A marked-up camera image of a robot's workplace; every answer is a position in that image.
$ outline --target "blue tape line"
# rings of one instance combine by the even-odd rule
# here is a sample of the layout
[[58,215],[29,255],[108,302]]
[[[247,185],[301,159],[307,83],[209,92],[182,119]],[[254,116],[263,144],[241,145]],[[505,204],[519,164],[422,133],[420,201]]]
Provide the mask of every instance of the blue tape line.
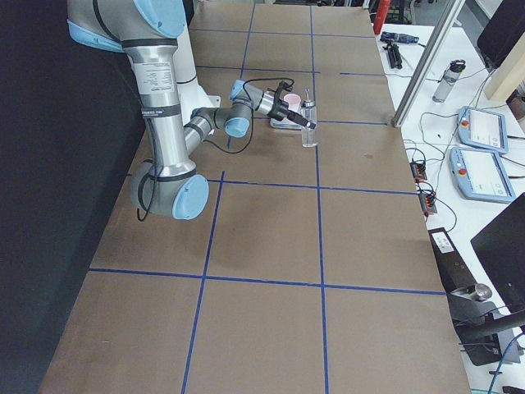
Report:
[[316,90],[315,90],[315,51],[313,49],[313,14],[312,14],[312,8],[309,8],[310,10],[310,47],[312,49],[312,94],[313,94],[313,100],[315,101],[317,99]]
[[[221,30],[221,29],[189,29],[189,31],[214,31],[217,33],[248,33],[247,30]],[[251,31],[253,34],[276,34],[276,35],[313,35],[315,37],[345,37],[347,39],[375,39],[369,35],[351,35],[351,34],[311,34],[311,33],[285,33],[278,31]]]
[[227,66],[195,66],[195,68],[212,68],[215,70],[241,70],[240,67],[227,67]]
[[347,39],[376,39],[370,35],[351,35],[351,34],[315,34],[316,37],[345,37]]
[[385,121],[317,121],[317,123],[337,123],[342,125],[369,125],[369,126],[388,126]]
[[340,72],[340,76],[385,76],[385,74],[376,74],[371,72]]
[[249,185],[249,186],[275,186],[275,187],[293,187],[296,189],[317,189],[317,186],[309,185],[291,185],[281,183],[262,183],[262,182],[250,182],[250,181],[224,181],[231,185]]
[[376,291],[376,292],[381,292],[381,293],[404,293],[404,294],[421,294],[425,296],[446,296],[446,293],[444,291],[390,289],[388,287],[346,286],[346,285],[325,285],[325,287],[329,289]]
[[156,271],[136,271],[130,269],[113,269],[113,268],[90,268],[90,272],[95,273],[118,273],[124,275],[145,275],[152,277],[182,277],[187,279],[206,279],[211,281],[223,281],[223,282],[247,282],[247,283],[262,283],[268,285],[282,285],[282,286],[299,286],[299,287],[325,287],[331,289],[341,290],[355,290],[355,291],[377,291],[387,293],[406,293],[406,294],[422,294],[428,296],[445,296],[446,293],[443,291],[427,291],[427,290],[409,290],[409,289],[392,289],[388,287],[370,287],[370,286],[350,286],[350,285],[331,285],[325,283],[308,283],[308,282],[292,282],[292,281],[277,281],[277,280],[265,280],[265,279],[252,279],[249,277],[217,277],[217,276],[206,276],[196,275],[191,273],[163,273]]
[[189,367],[191,365],[191,356],[194,351],[195,335],[197,333],[197,325],[199,323],[200,307],[201,307],[201,304],[203,303],[204,285],[206,283],[206,273],[208,272],[208,264],[210,261],[210,254],[212,252],[215,225],[217,224],[217,214],[219,212],[219,203],[221,202],[222,181],[224,181],[224,171],[221,174],[221,183],[219,184],[219,191],[217,192],[217,202],[215,203],[215,211],[213,212],[212,229],[210,231],[208,250],[206,251],[206,261],[204,263],[203,278],[200,282],[199,299],[197,301],[197,308],[195,310],[194,325],[191,330],[191,339],[189,341],[188,357],[186,358],[186,368],[184,371],[184,380],[182,381],[182,388],[180,390],[181,394],[186,393],[186,386],[188,384]]
[[301,287],[321,287],[319,283],[308,282],[291,282],[291,281],[276,281],[272,279],[252,279],[249,277],[206,277],[210,281],[221,282],[246,282],[246,283],[262,283],[265,285],[283,285],[283,286],[301,286]]
[[162,273],[156,271],[137,271],[132,269],[114,269],[114,268],[90,268],[92,273],[125,273],[128,275],[145,275],[152,277],[186,277],[191,279],[202,279],[202,275],[191,273]]
[[396,190],[374,190],[374,189],[355,189],[352,187],[332,187],[320,186],[322,190],[337,190],[337,191],[356,191],[360,193],[378,193],[384,195],[418,195],[417,191],[396,191]]
[[251,182],[251,181],[223,181],[222,183],[231,184],[231,185],[247,185],[247,186],[292,187],[295,189],[354,191],[358,193],[377,193],[377,194],[385,194],[385,195],[418,195],[416,191],[357,189],[357,188],[352,188],[352,187],[338,187],[338,186],[293,185],[293,184],[286,184],[286,183],[263,183],[263,182]]
[[330,379],[328,375],[328,335],[326,332],[326,292],[325,292],[325,267],[324,253],[322,245],[322,208],[321,208],[321,187],[319,170],[319,149],[315,147],[315,168],[317,178],[317,226],[319,231],[319,269],[321,276],[321,311],[322,311],[322,352],[324,358],[325,373],[325,394],[330,393]]
[[253,5],[252,5],[252,16],[249,19],[248,36],[246,37],[246,46],[244,47],[243,64],[240,67],[240,75],[239,75],[239,79],[240,80],[243,79],[244,66],[246,65],[246,55],[248,54],[249,36],[252,34],[253,15],[254,14],[255,14],[255,2],[253,2]]
[[281,69],[277,69],[277,68],[245,68],[246,71],[274,71],[274,72],[295,72],[295,73],[300,73],[300,72],[305,72],[305,73],[311,73],[311,71],[306,71],[306,70],[281,70]]
[[294,73],[300,73],[300,72],[306,72],[310,73],[311,71],[305,71],[305,70],[281,70],[276,68],[251,68],[251,67],[228,67],[228,66],[195,66],[195,68],[211,68],[215,70],[244,70],[244,71],[274,71],[274,72],[294,72]]

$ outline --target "label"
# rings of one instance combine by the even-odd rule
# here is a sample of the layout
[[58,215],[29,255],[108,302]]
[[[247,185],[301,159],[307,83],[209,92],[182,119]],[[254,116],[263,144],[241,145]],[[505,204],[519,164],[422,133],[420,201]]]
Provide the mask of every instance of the label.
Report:
[[450,253],[454,252],[454,248],[450,244],[449,239],[446,237],[444,232],[434,232],[432,233],[432,238],[436,242],[438,248],[440,248],[441,253]]
[[170,63],[135,63],[133,70],[140,94],[175,92]]

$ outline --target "black curtain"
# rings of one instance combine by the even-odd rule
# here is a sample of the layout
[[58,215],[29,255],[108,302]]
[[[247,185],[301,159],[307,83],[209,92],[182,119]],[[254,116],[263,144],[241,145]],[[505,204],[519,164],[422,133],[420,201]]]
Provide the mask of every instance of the black curtain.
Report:
[[0,5],[2,393],[38,391],[144,132],[126,55],[76,44],[66,17]]

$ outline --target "blue cable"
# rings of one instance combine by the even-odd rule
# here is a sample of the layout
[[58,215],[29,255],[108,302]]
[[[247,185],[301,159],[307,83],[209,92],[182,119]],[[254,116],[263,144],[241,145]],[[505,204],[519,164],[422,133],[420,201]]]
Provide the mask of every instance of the blue cable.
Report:
[[501,355],[500,363],[498,364],[498,368],[496,368],[496,370],[494,372],[494,376],[492,377],[491,385],[489,386],[489,390],[486,392],[486,394],[495,394],[495,392],[492,391],[492,388],[494,387],[495,380],[498,378],[498,375],[500,374],[501,365],[503,365],[503,362],[505,360],[505,356],[509,352],[510,347],[512,346],[512,344],[515,343],[518,340],[518,338],[520,338],[523,335],[525,335],[525,332],[522,332],[521,334],[518,334],[516,337],[513,338],[513,340],[511,342],[509,342],[507,347],[505,347],[505,351],[503,352],[503,355]]

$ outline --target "table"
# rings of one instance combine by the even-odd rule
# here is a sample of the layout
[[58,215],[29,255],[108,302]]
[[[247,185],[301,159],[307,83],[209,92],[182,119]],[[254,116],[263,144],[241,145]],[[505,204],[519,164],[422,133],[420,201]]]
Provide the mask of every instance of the table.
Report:
[[[384,31],[391,31],[396,33],[405,33],[418,36],[420,43],[425,44],[432,32],[430,26],[401,26],[401,25],[385,25]],[[404,57],[404,68],[402,70],[391,70],[388,66],[388,59],[385,51],[381,49],[382,43],[378,42],[378,48],[381,51],[381,60],[384,66],[385,73],[388,75],[388,84],[390,94],[395,107],[398,106],[406,87],[409,84],[409,78],[400,76],[409,76],[413,69],[418,64],[418,59],[421,57],[423,47],[417,45],[400,45],[399,50]],[[432,80],[439,80],[443,71],[446,69],[450,61],[455,59],[464,59],[467,64],[467,69],[463,72],[463,76],[471,76],[477,71],[483,70],[484,66],[482,60],[477,55],[476,50],[470,44],[467,35],[462,28],[454,27],[445,42],[445,46],[437,56],[431,73],[427,76],[427,80],[416,100],[414,106],[410,110],[407,121],[402,126],[403,138],[407,148],[417,146],[427,156],[427,158],[440,158],[440,154],[422,141],[422,132],[419,128],[419,120],[423,112],[435,112],[441,115],[450,115],[457,113],[458,110],[468,105],[476,95],[478,87],[488,77],[487,71],[481,71],[478,74],[469,77],[465,80],[459,80],[453,88],[450,96],[443,104],[436,104],[431,100],[431,97],[436,90],[437,82]],[[480,108],[499,107],[504,103],[493,102],[486,98],[484,94],[479,100]],[[515,121],[512,112],[507,106],[501,108],[494,108],[492,111],[502,113],[505,115],[507,122],[507,130],[509,135],[523,136],[519,124]],[[442,119],[433,116],[425,116],[422,126],[425,133],[426,140],[431,144],[435,144],[441,150],[445,150],[450,140],[451,134],[455,128],[455,118]],[[460,146],[458,139],[452,139],[451,146]],[[412,151],[408,151],[409,158],[412,157]],[[512,158],[521,163],[525,163],[525,143],[517,140],[509,141],[509,154],[507,157]],[[434,186],[437,183],[440,163],[429,163],[427,166],[427,175],[430,183]],[[525,169],[516,166],[504,160],[504,166],[509,175],[522,175]],[[511,180],[514,191],[517,195],[525,192],[525,181]],[[470,240],[490,222],[498,213],[505,207],[505,204],[487,203],[479,201],[466,200],[459,193],[455,186],[454,179],[450,173],[450,165],[448,163],[448,155],[444,163],[443,169],[439,176],[439,192],[438,197],[445,201],[458,215],[458,223],[453,231],[450,232],[450,237],[456,245],[459,253],[467,263],[473,276],[481,283],[486,283],[492,290],[494,287],[490,279],[483,270],[477,256],[475,255]],[[452,213],[443,204],[437,203],[438,214],[430,216],[427,221],[429,229],[444,227],[451,228],[454,218]],[[491,299],[497,306],[504,305],[499,295],[495,295]],[[472,365],[466,355],[463,355],[465,368],[468,372],[469,382],[471,387],[487,389],[491,375],[488,371],[495,369],[495,364],[490,364],[482,367],[475,367]],[[525,365],[523,364],[506,364],[503,368],[504,373],[498,377],[498,383],[495,390],[501,392],[502,385],[510,385],[516,387],[525,387]]]
[[368,12],[206,2],[190,37],[209,94],[312,88],[321,142],[256,117],[245,153],[203,144],[191,222],[124,186],[41,392],[468,393]]

